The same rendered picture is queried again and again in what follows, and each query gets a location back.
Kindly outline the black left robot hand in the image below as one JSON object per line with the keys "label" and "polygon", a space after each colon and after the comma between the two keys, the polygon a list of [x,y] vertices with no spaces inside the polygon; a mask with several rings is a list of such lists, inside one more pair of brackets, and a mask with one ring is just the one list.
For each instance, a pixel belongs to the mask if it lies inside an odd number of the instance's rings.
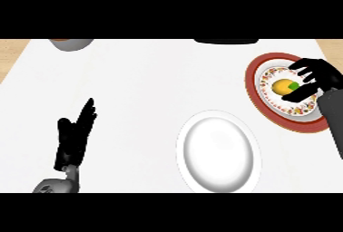
{"label": "black left robot hand", "polygon": [[82,109],[77,121],[72,122],[69,118],[58,120],[60,147],[54,165],[58,171],[63,171],[69,165],[79,167],[83,162],[95,119],[94,98],[91,98]]}

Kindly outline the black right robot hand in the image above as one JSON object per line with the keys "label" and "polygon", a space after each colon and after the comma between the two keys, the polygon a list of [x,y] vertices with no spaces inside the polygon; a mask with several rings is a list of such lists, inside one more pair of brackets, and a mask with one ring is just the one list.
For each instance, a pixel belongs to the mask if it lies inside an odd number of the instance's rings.
{"label": "black right robot hand", "polygon": [[305,84],[281,97],[284,101],[301,102],[318,90],[327,92],[332,89],[343,89],[343,74],[324,59],[304,58],[290,65],[290,69],[302,69],[298,75],[308,74],[308,77],[304,80]]}

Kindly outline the yellow lemon with green patch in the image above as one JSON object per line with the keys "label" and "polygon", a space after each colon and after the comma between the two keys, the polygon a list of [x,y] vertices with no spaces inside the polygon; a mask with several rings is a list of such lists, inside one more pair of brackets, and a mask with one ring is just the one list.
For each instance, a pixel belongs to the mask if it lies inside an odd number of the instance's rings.
{"label": "yellow lemon with green patch", "polygon": [[277,95],[287,95],[299,88],[299,83],[290,79],[280,79],[273,84],[273,91]]}

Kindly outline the red-rimmed floral plate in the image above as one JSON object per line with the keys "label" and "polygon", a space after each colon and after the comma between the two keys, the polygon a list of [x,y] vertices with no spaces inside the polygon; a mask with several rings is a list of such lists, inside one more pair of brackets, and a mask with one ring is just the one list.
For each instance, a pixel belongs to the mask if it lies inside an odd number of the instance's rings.
{"label": "red-rimmed floral plate", "polygon": [[290,69],[299,60],[289,53],[265,53],[256,57],[246,71],[246,89],[256,108],[279,126],[290,131],[315,133],[329,129],[318,106],[323,90],[299,103],[284,101],[273,91],[273,84],[280,79],[293,80],[299,87],[305,84],[305,75],[299,76],[299,71]]}

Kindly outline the plain white plate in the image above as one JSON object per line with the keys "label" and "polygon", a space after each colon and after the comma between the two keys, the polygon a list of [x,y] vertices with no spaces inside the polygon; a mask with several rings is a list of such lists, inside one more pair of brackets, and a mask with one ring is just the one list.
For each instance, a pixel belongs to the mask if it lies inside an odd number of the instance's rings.
{"label": "plain white plate", "polygon": [[225,111],[202,111],[178,138],[179,173],[197,193],[250,193],[262,173],[259,143],[245,121]]}

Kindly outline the black appliance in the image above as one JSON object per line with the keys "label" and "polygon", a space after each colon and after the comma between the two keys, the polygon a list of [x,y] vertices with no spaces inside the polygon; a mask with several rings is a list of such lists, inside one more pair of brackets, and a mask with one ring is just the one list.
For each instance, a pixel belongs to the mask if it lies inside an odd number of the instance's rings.
{"label": "black appliance", "polygon": [[256,44],[259,39],[194,39],[202,44]]}

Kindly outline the grey bowl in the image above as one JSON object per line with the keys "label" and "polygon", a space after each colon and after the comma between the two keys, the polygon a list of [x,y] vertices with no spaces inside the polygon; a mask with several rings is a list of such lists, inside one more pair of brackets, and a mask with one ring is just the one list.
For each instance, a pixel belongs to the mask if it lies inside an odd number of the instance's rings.
{"label": "grey bowl", "polygon": [[86,48],[94,39],[67,39],[67,40],[54,40],[51,39],[54,46],[64,52],[74,52]]}

